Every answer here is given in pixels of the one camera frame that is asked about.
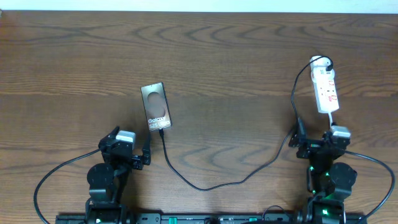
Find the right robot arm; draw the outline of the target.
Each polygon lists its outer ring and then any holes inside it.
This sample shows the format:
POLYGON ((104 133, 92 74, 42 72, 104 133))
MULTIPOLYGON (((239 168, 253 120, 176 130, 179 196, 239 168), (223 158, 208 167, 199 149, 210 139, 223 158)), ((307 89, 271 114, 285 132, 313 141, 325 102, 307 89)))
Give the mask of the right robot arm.
POLYGON ((345 154, 350 138, 346 127, 332 124, 321 139, 309 139, 303 121, 297 120, 289 147, 298 149, 297 158, 309 160, 306 179, 312 196, 295 212, 294 223, 346 222, 344 201, 351 195, 358 173, 336 160, 345 154))

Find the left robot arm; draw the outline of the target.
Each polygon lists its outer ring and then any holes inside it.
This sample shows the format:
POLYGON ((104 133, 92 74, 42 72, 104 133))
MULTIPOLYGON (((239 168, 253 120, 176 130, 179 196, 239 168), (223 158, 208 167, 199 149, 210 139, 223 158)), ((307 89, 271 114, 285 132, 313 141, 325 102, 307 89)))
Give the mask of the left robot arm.
POLYGON ((104 162, 93 166, 87 173, 91 204, 86 206, 85 223, 136 222, 135 216, 121 203, 121 197, 131 172, 150 165, 150 141, 148 134, 142 154, 134 155, 136 134, 121 131, 118 126, 99 141, 104 162))

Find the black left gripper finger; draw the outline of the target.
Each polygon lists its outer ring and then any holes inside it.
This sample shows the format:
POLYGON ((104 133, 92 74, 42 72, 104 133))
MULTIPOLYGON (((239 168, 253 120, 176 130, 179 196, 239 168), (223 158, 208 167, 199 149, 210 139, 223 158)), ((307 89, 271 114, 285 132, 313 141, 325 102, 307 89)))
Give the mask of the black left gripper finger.
POLYGON ((146 166, 149 166, 151 163, 150 142, 151 142, 151 133, 148 133, 145 143, 142 147, 142 163, 146 166))
POLYGON ((119 132, 119 126, 116 126, 110 133, 103 137, 98 144, 99 148, 111 146, 116 141, 116 136, 119 132))

